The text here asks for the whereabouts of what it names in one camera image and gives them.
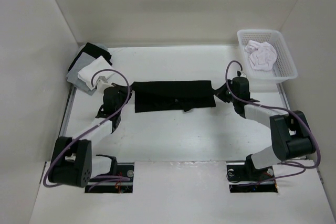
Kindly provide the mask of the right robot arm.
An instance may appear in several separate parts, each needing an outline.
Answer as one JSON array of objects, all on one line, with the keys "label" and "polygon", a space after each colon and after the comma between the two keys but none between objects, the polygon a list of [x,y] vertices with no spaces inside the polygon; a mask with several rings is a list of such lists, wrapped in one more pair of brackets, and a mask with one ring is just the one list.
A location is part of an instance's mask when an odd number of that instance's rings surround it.
[{"label": "right robot arm", "polygon": [[270,129],[271,145],[245,159],[243,172],[248,179],[257,179],[264,168],[272,165],[282,163],[295,166],[289,162],[291,159],[319,153],[303,112],[260,104],[250,97],[247,78],[227,80],[214,90],[214,95],[223,102],[232,103],[239,116]]}]

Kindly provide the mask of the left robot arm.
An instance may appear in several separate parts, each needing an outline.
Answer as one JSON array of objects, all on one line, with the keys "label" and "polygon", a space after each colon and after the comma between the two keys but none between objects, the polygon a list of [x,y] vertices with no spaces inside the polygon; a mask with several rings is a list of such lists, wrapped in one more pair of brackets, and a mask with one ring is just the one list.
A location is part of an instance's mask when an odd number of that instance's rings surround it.
[{"label": "left robot arm", "polygon": [[68,185],[84,188],[91,179],[129,181],[118,175],[116,157],[92,155],[92,149],[115,132],[121,122],[121,111],[132,94],[130,86],[114,85],[103,91],[103,104],[92,124],[77,137],[60,136],[53,150],[50,167],[43,178],[45,187]]}]

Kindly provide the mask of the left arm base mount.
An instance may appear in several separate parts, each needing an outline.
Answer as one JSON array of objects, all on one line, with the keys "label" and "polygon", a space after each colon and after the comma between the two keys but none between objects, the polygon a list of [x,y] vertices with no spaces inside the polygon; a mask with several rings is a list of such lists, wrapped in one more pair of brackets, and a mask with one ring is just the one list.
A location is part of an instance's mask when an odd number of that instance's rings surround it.
[{"label": "left arm base mount", "polygon": [[131,194],[134,184],[134,163],[119,163],[112,174],[98,175],[90,179],[86,194]]}]

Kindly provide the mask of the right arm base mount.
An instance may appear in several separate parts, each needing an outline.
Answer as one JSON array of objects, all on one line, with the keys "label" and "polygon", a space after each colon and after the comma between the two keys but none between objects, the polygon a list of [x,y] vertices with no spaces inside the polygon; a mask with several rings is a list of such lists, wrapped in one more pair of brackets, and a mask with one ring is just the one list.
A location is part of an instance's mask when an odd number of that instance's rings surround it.
[{"label": "right arm base mount", "polygon": [[228,163],[226,178],[230,193],[277,193],[272,166],[250,172],[244,163]]}]

